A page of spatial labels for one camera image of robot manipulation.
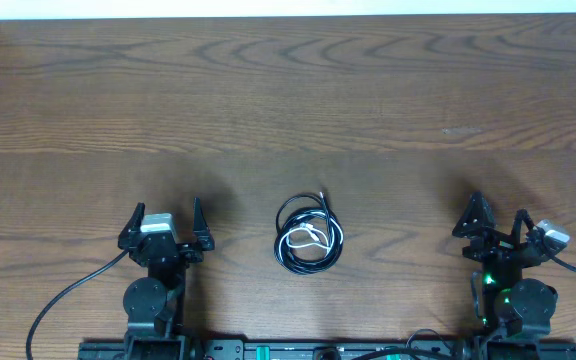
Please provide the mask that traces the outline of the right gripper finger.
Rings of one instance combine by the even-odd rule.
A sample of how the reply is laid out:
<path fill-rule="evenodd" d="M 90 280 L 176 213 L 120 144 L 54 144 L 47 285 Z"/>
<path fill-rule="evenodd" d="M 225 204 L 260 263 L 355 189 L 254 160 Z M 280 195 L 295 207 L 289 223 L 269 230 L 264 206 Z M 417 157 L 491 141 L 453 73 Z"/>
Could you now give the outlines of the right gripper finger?
<path fill-rule="evenodd" d="M 494 230 L 496 221 L 490 204 L 480 191 L 474 192 L 467 207 L 452 230 L 458 238 L 481 237 L 485 230 Z"/>
<path fill-rule="evenodd" d="M 517 211 L 511 233 L 510 240 L 512 245 L 519 245 L 522 239 L 522 226 L 525 225 L 529 231 L 533 229 L 533 220 L 530 217 L 526 209 L 520 209 Z"/>

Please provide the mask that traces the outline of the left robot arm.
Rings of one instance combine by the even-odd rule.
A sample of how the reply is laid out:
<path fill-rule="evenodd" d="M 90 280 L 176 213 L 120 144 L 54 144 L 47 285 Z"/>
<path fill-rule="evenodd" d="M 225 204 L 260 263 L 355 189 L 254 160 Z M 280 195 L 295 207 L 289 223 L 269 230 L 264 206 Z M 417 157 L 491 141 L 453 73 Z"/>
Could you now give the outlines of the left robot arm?
<path fill-rule="evenodd" d="M 198 360 L 205 357 L 199 338 L 184 329 L 186 271 L 215 249 L 199 198 L 193 201 L 193 242 L 178 241 L 170 213 L 145 213 L 139 203 L 118 236 L 118 247 L 145 277 L 131 283 L 123 296 L 128 316 L 123 357 L 127 360 Z"/>

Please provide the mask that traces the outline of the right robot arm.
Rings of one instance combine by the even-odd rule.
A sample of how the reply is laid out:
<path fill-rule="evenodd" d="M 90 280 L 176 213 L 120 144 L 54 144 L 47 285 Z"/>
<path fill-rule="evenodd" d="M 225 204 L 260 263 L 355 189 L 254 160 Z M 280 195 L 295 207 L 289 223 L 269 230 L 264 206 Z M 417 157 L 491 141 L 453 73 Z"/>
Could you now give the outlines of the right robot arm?
<path fill-rule="evenodd" d="M 471 275 L 475 316 L 484 323 L 481 333 L 457 342 L 458 359 L 538 359 L 540 339 L 551 331 L 557 291 L 525 278 L 524 269 L 549 260 L 546 232 L 525 209 L 517 211 L 511 232 L 496 229 L 492 209 L 479 191 L 452 230 L 469 244 L 462 255 L 481 264 Z"/>

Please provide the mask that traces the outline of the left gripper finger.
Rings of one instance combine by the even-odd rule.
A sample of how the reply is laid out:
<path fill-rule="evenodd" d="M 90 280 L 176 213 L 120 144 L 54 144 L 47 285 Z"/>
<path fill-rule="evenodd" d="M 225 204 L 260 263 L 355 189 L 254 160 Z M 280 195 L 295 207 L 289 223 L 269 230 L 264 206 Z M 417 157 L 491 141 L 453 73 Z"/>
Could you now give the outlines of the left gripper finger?
<path fill-rule="evenodd" d="M 141 225 L 145 216 L 145 204 L 139 202 L 130 219 L 119 233 L 118 236 L 118 247 L 121 250 L 129 250 L 134 247 L 134 241 L 139 237 L 141 233 Z"/>
<path fill-rule="evenodd" d="M 197 242 L 203 251 L 213 251 L 215 249 L 215 241 L 205 220 L 201 201 L 198 197 L 194 198 L 193 212 L 193 234 Z"/>

